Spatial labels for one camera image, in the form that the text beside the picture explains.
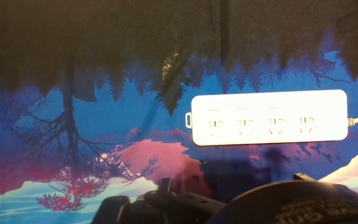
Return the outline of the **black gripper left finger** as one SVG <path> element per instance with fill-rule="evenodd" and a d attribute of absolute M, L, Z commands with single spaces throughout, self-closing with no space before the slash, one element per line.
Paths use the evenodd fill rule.
<path fill-rule="evenodd" d="M 171 179 L 162 179 L 157 190 L 135 202 L 127 196 L 113 196 L 101 202 L 91 224 L 205 224 L 226 204 L 185 192 L 175 194 Z"/>

